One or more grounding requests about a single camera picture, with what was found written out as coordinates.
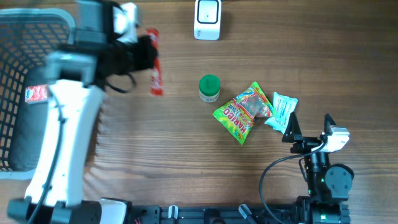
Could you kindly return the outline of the green lid jar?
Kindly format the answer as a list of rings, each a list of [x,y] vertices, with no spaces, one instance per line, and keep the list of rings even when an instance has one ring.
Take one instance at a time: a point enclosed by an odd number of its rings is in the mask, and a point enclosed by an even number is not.
[[[199,82],[200,98],[206,103],[216,101],[220,95],[221,82],[220,79],[212,74],[205,75]]]

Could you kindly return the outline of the small red candy box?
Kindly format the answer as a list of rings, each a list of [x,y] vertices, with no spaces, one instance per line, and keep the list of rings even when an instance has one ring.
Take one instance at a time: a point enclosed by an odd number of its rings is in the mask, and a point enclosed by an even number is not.
[[[28,104],[42,103],[49,97],[48,85],[34,85],[25,88],[25,102]]]

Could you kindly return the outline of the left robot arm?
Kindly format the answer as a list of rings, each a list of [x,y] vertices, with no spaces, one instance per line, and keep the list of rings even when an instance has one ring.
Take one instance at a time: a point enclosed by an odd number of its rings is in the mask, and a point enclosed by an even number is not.
[[[132,2],[79,1],[80,18],[70,44],[47,55],[47,121],[40,157],[23,198],[9,201],[19,223],[127,223],[125,200],[83,199],[90,139],[111,75],[151,69],[157,50],[137,34],[141,12]]]

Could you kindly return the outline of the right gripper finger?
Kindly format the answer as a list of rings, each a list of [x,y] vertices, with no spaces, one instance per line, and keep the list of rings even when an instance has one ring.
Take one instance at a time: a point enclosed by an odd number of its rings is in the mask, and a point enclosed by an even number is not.
[[[332,129],[336,126],[336,123],[330,116],[330,114],[326,114],[324,118],[324,133],[326,135],[332,135]]]
[[[287,124],[285,133],[282,137],[282,142],[299,142],[302,140],[302,132],[295,112],[291,112],[289,122]]]

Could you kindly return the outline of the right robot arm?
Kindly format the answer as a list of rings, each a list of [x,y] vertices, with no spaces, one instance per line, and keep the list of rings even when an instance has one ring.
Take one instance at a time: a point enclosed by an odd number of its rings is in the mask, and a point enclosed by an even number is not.
[[[331,164],[329,155],[341,150],[349,141],[347,128],[338,126],[325,115],[324,131],[319,137],[305,137],[296,114],[289,116],[282,142],[292,143],[292,154],[301,156],[300,171],[307,183],[308,195],[293,203],[289,223],[350,224],[345,202],[353,185],[354,172],[344,164]]]

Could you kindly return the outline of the green Haribo gummy bag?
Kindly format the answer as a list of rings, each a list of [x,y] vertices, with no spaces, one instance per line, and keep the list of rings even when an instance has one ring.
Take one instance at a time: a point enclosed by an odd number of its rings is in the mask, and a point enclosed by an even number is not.
[[[255,117],[271,118],[275,115],[276,111],[272,103],[257,82],[253,82],[245,91],[213,112],[215,119],[241,145],[244,144],[254,126]]]

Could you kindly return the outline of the light blue tissue pack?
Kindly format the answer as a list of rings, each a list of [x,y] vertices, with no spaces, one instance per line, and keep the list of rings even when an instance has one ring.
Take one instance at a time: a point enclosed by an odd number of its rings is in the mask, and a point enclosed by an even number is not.
[[[290,114],[294,112],[298,99],[280,95],[277,92],[273,96],[273,107],[276,115],[268,118],[264,124],[271,126],[274,130],[285,133],[289,123]]]

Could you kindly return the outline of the red stick sachet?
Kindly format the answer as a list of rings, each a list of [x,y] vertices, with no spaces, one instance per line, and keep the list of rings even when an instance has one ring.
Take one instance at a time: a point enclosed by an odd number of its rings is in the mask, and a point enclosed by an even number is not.
[[[151,38],[152,46],[156,50],[158,50],[159,49],[159,31],[155,28],[149,28],[146,31],[147,31],[147,34]],[[162,96],[164,94],[159,54],[157,54],[154,59],[154,67],[152,69],[152,75],[150,77],[150,93],[153,96]]]

